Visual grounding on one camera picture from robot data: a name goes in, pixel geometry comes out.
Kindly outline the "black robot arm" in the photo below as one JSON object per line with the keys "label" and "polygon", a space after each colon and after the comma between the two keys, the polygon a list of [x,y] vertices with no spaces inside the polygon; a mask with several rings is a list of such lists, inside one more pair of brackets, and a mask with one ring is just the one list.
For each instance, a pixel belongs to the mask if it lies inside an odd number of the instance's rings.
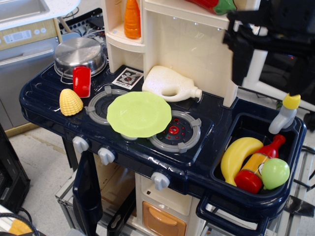
{"label": "black robot arm", "polygon": [[302,95],[315,81],[315,2],[262,0],[258,10],[231,11],[223,43],[233,52],[232,81],[240,86],[254,50],[297,57],[291,95]]}

